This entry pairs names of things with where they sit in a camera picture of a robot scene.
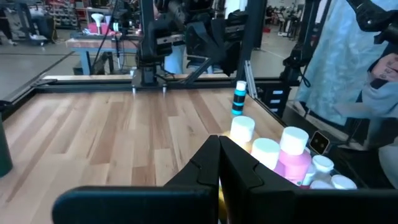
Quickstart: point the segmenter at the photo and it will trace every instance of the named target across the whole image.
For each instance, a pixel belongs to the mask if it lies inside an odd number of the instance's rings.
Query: light blue cloth
[[[164,58],[164,69],[174,74],[184,74],[183,60],[185,45],[172,46],[173,52]],[[213,74],[213,67],[207,68],[207,74]]]
[[[373,0],[385,10],[397,9],[397,0]],[[346,117],[334,105],[354,103],[366,81],[369,66],[375,62],[387,43],[374,45],[377,33],[363,32],[346,1],[333,0],[319,45],[308,65],[305,77],[311,87],[303,83],[296,100],[322,118],[344,125]]]

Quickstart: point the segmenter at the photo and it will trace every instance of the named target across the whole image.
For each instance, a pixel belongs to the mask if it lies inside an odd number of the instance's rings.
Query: bottle
[[[253,119],[247,116],[237,116],[232,119],[229,138],[239,146],[244,147],[253,138],[255,125]]]
[[[233,115],[242,115],[243,114],[243,106],[244,106],[244,98],[246,96],[246,85],[245,81],[237,81],[236,89],[234,92],[234,100],[232,102],[232,114]]]
[[[254,140],[251,155],[261,164],[274,170],[278,163],[280,147],[274,140],[258,138]]]
[[[296,127],[287,127],[280,139],[279,161],[285,167],[285,178],[295,185],[302,185],[311,165],[311,155],[305,150],[308,134]]]
[[[285,166],[281,162],[277,162],[275,169],[273,170],[275,173],[285,178]]]
[[[356,184],[348,177],[343,175],[334,175],[331,177],[331,184],[339,190],[356,190]]]
[[[322,180],[314,180],[312,184],[310,185],[310,189],[312,190],[330,190],[334,189],[332,185],[329,183],[326,183],[325,181]]]
[[[314,165],[311,164],[310,167],[307,170],[307,173],[305,174],[303,183],[301,185],[302,189],[309,189],[311,183],[314,180],[314,176],[315,176],[316,173],[317,173],[316,168],[314,167]]]
[[[330,172],[334,169],[335,164],[326,156],[316,155],[312,158],[312,164],[316,168],[315,180],[330,181]]]

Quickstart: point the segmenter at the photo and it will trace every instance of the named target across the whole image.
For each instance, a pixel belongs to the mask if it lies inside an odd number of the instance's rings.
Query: wooden table
[[[90,52],[97,53],[98,48],[101,45],[102,40],[100,39],[69,39],[65,43],[68,48],[76,51],[80,54],[81,68],[83,69],[84,75],[91,75],[91,61]],[[123,40],[119,43],[119,51],[125,53],[136,53],[138,41]],[[111,52],[116,53],[116,43],[112,40],[105,40],[100,52]],[[109,56],[109,66],[113,67],[112,55]]]
[[[168,76],[166,79],[169,80],[179,80],[187,78],[189,74],[178,74],[174,75],[174,77]],[[217,74],[201,74],[199,77],[201,78],[228,78],[227,75],[223,73]],[[73,80],[131,80],[130,75],[47,75],[43,77],[44,80],[56,79],[60,81],[73,81]]]
[[[15,167],[0,179],[0,223],[51,223],[79,185],[163,185],[211,134],[229,131],[233,90],[38,94],[4,122]],[[255,138],[282,125],[250,97]]]

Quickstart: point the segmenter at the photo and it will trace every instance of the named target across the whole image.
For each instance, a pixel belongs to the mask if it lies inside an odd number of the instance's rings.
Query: concrete floor
[[[284,69],[282,61],[289,56],[295,42],[278,37],[276,30],[264,34],[261,50],[252,53],[255,77],[278,77]],[[65,40],[69,33],[60,30],[58,36]],[[79,60],[62,41],[44,47],[27,44],[13,47],[4,43],[0,45],[0,99],[8,100],[21,86],[39,75],[72,75],[72,67]]]

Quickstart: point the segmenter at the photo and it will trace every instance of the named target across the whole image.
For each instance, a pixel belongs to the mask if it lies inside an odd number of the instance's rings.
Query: cable
[[[298,76],[301,77],[301,81],[304,82],[304,85],[305,85],[307,88],[310,88],[310,87],[311,87],[310,80],[308,80],[307,78],[305,78],[304,74],[301,72],[301,69],[300,69],[300,74],[299,74]]]
[[[124,41],[122,41],[122,48],[123,48],[123,63],[120,71],[123,71],[124,64],[126,63],[126,49],[124,48]]]
[[[159,79],[165,81],[166,83],[169,82],[169,81],[168,81],[165,77],[163,77],[162,75],[155,74],[155,77],[157,77],[157,78],[159,78]]]
[[[136,49],[138,49],[138,45],[136,43],[134,43],[134,41],[132,41],[132,40],[129,40],[129,41],[136,47]]]
[[[118,2],[119,2],[119,1],[116,0],[116,2],[115,2],[115,4],[114,4],[113,10],[112,10],[112,14],[111,14],[111,20],[113,19],[113,17],[114,17],[114,12],[116,12],[116,8],[118,7]],[[106,28],[106,32],[105,32],[104,38],[102,39],[101,44],[100,44],[99,47],[98,47],[97,54],[95,55],[94,62],[91,64],[91,71],[94,71],[95,63],[96,63],[97,60],[98,60],[98,55],[100,54],[100,51],[101,51],[101,49],[102,49],[102,46],[104,45],[104,42],[105,42],[105,40],[106,40],[106,37],[108,36],[110,27],[111,27],[111,23],[108,24],[108,27]]]
[[[171,76],[173,77],[173,79],[175,79],[175,77],[174,77],[175,74],[172,73],[172,72],[167,71],[167,70],[164,68],[164,64],[160,65],[160,69],[161,69],[163,72],[166,73],[166,74],[164,75],[165,77],[166,77],[167,75],[171,75]]]

